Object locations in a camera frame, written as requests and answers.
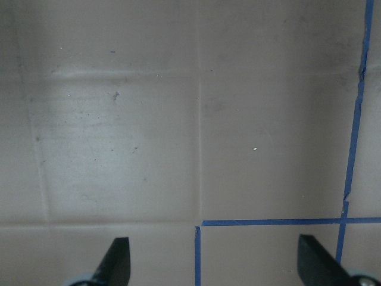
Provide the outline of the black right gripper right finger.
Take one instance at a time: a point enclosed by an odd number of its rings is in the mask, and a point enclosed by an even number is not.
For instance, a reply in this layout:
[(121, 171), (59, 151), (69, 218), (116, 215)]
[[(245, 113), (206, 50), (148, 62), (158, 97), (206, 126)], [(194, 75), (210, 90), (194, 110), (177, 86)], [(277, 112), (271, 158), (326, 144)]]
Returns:
[(297, 271), (305, 286), (380, 285), (367, 275), (350, 275), (313, 235), (300, 235)]

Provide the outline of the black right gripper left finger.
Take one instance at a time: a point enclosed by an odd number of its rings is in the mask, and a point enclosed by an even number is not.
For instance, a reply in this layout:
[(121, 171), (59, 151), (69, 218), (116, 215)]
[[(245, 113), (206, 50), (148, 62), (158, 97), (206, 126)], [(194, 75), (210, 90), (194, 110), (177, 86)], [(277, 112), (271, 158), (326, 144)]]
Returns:
[(128, 237), (115, 238), (90, 278), (68, 285), (127, 286), (131, 277), (130, 243)]

